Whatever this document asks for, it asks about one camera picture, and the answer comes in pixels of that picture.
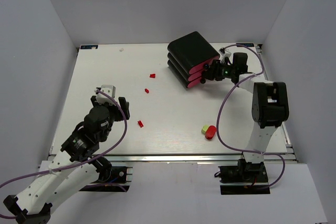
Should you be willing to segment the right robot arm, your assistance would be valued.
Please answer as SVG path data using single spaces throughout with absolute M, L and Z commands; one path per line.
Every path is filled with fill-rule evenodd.
M 251 115 L 253 130 L 243 159 L 247 164 L 260 164 L 264 161 L 271 137 L 289 117 L 287 86 L 284 82 L 266 80 L 262 74 L 248 71 L 246 53 L 234 53 L 233 62 L 214 60 L 204 66 L 201 82 L 230 79 L 234 89 L 241 88 L 253 95 Z

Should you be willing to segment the red round lego block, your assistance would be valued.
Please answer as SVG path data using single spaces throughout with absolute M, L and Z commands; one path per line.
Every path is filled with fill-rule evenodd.
M 216 135 L 217 129 L 215 126 L 210 125 L 205 131 L 205 138 L 211 140 Z

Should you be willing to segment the pink drawer with black knob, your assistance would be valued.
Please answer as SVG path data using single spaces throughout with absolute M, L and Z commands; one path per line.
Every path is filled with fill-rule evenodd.
M 218 60 L 218 59 L 219 59 L 219 56 L 215 56 L 215 57 L 210 58 L 210 59 L 207 59 L 207 60 L 205 60 L 205 61 L 203 61 L 203 62 L 201 62 L 201 63 L 199 63 L 199 64 L 196 64 L 196 65 L 194 65 L 194 66 L 188 71 L 188 73 L 189 73 L 189 74 L 194 74 L 194 73 L 196 73 L 196 72 L 199 72 L 199 71 L 201 71 L 201 70 L 204 70 L 204 66 L 205 66 L 205 65 L 209 65 L 209 66 L 210 66 L 214 60 Z

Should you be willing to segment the pale yellow small lego brick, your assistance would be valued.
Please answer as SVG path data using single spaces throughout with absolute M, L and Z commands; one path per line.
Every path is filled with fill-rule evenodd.
M 202 134 L 205 134 L 206 131 L 208 130 L 208 128 L 209 128 L 209 125 L 204 125 L 204 126 L 202 127 L 202 129 L 201 129 L 201 133 L 202 133 Z

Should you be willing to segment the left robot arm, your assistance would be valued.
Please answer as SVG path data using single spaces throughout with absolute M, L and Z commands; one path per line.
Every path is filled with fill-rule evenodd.
M 35 180 L 22 192 L 4 199 L 17 223 L 47 223 L 51 214 L 81 189 L 121 187 L 124 183 L 105 157 L 93 154 L 107 140 L 114 122 L 130 118 L 129 102 L 97 93 L 91 103 L 91 110 L 61 145 L 48 169 L 35 173 Z

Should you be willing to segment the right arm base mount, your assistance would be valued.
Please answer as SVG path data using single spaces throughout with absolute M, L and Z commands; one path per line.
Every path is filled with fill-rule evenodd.
M 241 158 L 237 165 L 220 166 L 214 174 L 221 195 L 268 195 L 269 180 L 264 162 L 251 163 Z

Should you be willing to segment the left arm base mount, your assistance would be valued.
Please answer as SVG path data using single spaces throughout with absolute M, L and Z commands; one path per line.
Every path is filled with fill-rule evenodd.
M 126 193 L 131 182 L 131 167 L 113 165 L 105 157 L 100 157 L 92 164 L 98 179 L 81 189 L 81 191 L 104 192 L 104 193 Z

